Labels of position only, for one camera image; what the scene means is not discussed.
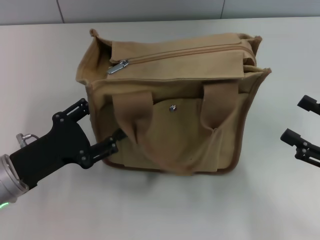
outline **metal zipper pull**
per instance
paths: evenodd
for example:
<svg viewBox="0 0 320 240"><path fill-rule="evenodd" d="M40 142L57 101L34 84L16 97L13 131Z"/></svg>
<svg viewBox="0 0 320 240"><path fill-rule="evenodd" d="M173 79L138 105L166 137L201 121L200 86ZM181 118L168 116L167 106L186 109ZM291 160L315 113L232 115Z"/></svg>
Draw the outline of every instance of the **metal zipper pull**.
<svg viewBox="0 0 320 240"><path fill-rule="evenodd" d="M122 60L117 65L112 66L106 71L107 74L114 74L115 72L118 72L121 69L124 69L126 66L128 66L129 61L128 60Z"/></svg>

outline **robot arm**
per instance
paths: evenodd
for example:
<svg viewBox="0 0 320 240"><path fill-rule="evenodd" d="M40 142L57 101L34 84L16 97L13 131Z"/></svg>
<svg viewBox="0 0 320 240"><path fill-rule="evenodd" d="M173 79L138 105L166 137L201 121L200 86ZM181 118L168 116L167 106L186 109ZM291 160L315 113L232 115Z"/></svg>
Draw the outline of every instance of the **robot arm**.
<svg viewBox="0 0 320 240"><path fill-rule="evenodd" d="M30 144L34 135L17 135L21 149L0 157L0 205L15 203L17 198L37 186L38 182L67 164L88 169L94 163L117 153L117 141L127 137L116 130L104 141L90 146L77 121L89 115L88 102L82 98L65 111L53 115L50 132Z"/></svg>
<svg viewBox="0 0 320 240"><path fill-rule="evenodd" d="M320 104L317 100L305 95L298 106L306 111L312 111L320 115ZM296 132L287 129L281 136L281 140L290 146L296 147L296 154L294 157L306 163L312 164L320 168L320 147L311 144L310 142L304 140Z"/></svg>

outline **front pocket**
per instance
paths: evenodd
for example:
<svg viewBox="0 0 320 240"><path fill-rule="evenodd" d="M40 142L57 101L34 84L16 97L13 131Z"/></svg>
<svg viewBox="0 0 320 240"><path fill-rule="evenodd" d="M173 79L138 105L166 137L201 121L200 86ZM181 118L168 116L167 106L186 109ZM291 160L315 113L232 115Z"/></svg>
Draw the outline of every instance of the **front pocket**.
<svg viewBox="0 0 320 240"><path fill-rule="evenodd" d="M202 101L200 98L180 98L153 105L146 139L163 159L182 166L202 161L212 135L212 131L200 122Z"/></svg>

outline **snap button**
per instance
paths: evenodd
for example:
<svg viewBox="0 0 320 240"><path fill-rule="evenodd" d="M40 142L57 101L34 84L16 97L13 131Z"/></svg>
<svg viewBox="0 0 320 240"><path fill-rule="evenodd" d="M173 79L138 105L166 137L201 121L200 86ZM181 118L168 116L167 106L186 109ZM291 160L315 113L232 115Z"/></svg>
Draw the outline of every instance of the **snap button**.
<svg viewBox="0 0 320 240"><path fill-rule="evenodd" d="M173 112L175 112L176 110L177 110L177 106L176 106L176 105L171 105L171 106L169 107L170 113L173 113Z"/></svg>

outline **gray wall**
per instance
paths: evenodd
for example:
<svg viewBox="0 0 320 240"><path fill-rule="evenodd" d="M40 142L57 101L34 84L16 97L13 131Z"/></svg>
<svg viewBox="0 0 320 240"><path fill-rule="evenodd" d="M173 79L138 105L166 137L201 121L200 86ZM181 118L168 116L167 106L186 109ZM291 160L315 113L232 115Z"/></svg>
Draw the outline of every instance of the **gray wall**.
<svg viewBox="0 0 320 240"><path fill-rule="evenodd" d="M320 0L0 0L0 25L320 16Z"/></svg>

